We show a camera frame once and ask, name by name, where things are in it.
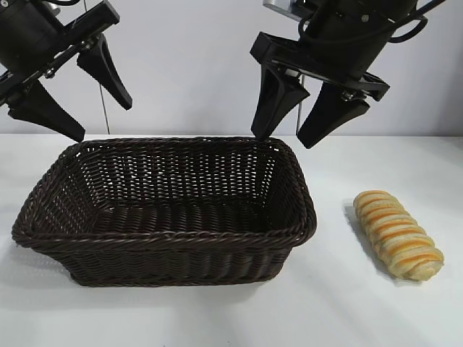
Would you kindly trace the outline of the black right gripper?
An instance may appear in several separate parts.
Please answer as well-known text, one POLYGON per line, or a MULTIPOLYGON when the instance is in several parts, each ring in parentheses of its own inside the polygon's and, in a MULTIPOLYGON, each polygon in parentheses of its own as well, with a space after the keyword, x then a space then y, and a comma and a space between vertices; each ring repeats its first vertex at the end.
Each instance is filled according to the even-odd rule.
POLYGON ((297 138, 312 148, 334 130, 365 114, 363 99, 345 101, 341 94, 380 100, 389 86, 368 68, 387 43, 406 35, 394 32, 416 12, 415 1, 264 1, 264 7, 297 21, 298 40, 259 33, 250 50, 261 65, 260 95, 251 131, 268 138, 282 119, 310 93, 300 84, 304 74, 324 81, 297 138))

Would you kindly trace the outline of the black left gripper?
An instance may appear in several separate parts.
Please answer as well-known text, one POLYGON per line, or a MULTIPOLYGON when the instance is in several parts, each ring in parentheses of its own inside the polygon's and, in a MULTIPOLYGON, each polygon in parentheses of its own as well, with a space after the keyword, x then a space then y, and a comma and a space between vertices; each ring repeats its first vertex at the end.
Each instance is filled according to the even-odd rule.
POLYGON ((119 23, 119 14, 102 1, 63 25, 52 1, 1 2, 1 103, 9 116, 45 127, 82 142, 85 129, 36 81, 51 78, 73 56, 77 65, 96 80, 125 110, 132 97, 112 60, 104 30, 119 23))

